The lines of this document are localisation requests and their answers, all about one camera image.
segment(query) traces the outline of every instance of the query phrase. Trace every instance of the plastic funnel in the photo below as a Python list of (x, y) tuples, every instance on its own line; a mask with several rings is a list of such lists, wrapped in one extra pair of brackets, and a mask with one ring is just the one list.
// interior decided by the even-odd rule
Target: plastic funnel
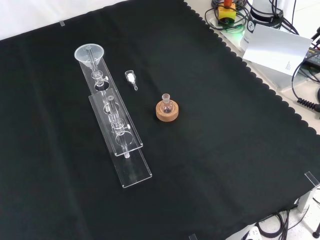
[(83, 63), (84, 65), (86, 65), (88, 68), (92, 68), (90, 58), (87, 52), (87, 50), (90, 48), (92, 49), (93, 57), (95, 59), (96, 65), (98, 65), (105, 53), (105, 50), (103, 49), (102, 46), (94, 43), (89, 43), (89, 44), (80, 46), (74, 52), (75, 59), (77, 59), (79, 62)]

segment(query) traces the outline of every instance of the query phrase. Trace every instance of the electronic device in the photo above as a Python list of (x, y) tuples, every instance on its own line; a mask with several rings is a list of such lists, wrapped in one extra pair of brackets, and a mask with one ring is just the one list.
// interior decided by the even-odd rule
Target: electronic device
[(236, 20), (236, 4), (232, 2), (232, 0), (224, 0), (223, 5), (219, 5), (218, 7), (218, 19), (219, 25), (221, 23), (225, 24), (234, 24)]
[(240, 46), (244, 51), (248, 48), (257, 24), (275, 29), (283, 26), (290, 32), (293, 31), (298, 34), (292, 24), (284, 18), (284, 11), (280, 9), (280, 6), (283, 6), (285, 1), (286, 0), (253, 0), (252, 5), (248, 3), (251, 7), (250, 15), (248, 16), (244, 35), (240, 41)]
[[(308, 58), (315, 54), (320, 54), (320, 51), (310, 47), (305, 55), (305, 58)], [(320, 70), (320, 55), (311, 57), (310, 59), (306, 60), (304, 64)]]

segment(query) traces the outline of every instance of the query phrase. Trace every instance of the white device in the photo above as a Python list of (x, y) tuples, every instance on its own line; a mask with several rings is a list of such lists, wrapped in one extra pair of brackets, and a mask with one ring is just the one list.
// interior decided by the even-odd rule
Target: white device
[[(291, 2), (294, 0), (278, 0), (277, 1), (277, 8), (283, 10), (285, 12), (285, 16), (288, 18), (287, 13), (292, 12), (291, 9)], [(254, 11), (253, 9), (251, 10), (253, 13), (252, 14), (257, 14), (260, 17), (265, 17), (265, 18), (269, 18), (271, 17), (273, 12), (272, 12), (272, 4), (270, 3), (269, 0), (253, 0), (252, 6), (263, 13), (268, 13), (268, 14), (263, 14), (263, 13), (259, 13), (257, 11)], [(244, 35), (242, 37), (242, 40), (240, 42), (240, 46), (241, 48), (245, 51), (247, 50), (248, 44), (250, 43), (250, 40), (252, 38), (252, 34), (253, 31), (255, 30), (255, 26), (257, 24), (257, 22), (261, 22), (264, 23), (263, 21), (261, 21), (260, 19), (256, 19), (254, 16), (252, 16), (252, 20), (249, 19), (245, 31), (244, 31)], [(273, 26), (274, 28), (279, 28), (279, 25), (275, 23), (275, 25)]]
[(248, 236), (246, 237), (246, 240), (262, 240), (261, 234), (259, 232), (259, 229), (256, 226), (253, 226)]

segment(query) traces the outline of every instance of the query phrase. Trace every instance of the black cloth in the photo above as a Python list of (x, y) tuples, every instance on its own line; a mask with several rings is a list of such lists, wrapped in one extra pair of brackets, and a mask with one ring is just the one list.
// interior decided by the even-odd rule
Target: black cloth
[[(74, 51), (95, 43), (153, 177), (123, 189)], [(0, 42), (0, 235), (223, 240), (320, 179), (320, 140), (181, 0), (132, 0)], [(134, 70), (138, 91), (125, 80)], [(179, 104), (156, 118), (163, 93)]]

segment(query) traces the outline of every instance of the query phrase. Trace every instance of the yellow component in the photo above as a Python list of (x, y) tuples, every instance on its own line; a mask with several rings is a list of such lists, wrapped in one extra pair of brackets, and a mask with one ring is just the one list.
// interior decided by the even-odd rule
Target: yellow component
[[(232, 3), (230, 8), (236, 9), (236, 5), (234, 3)], [(218, 19), (219, 20), (229, 19), (231, 22), (234, 23), (236, 20), (236, 14), (237, 14), (236, 11), (234, 11), (232, 9), (224, 8), (223, 5), (218, 7)]]

